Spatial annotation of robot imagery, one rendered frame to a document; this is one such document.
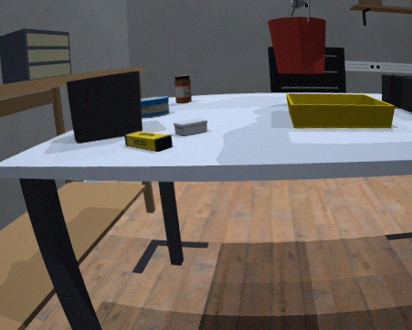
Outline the orange jar with dark lid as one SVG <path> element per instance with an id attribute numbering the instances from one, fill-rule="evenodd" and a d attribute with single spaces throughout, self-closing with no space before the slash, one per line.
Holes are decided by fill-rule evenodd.
<path id="1" fill-rule="evenodd" d="M 175 102 L 188 103 L 192 101 L 191 81 L 189 76 L 174 77 Z"/>

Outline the yellow shallow tray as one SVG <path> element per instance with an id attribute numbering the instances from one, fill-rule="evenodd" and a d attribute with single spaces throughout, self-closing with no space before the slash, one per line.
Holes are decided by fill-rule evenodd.
<path id="1" fill-rule="evenodd" d="M 293 128 L 391 128 L 396 107 L 365 94 L 286 96 Z"/>

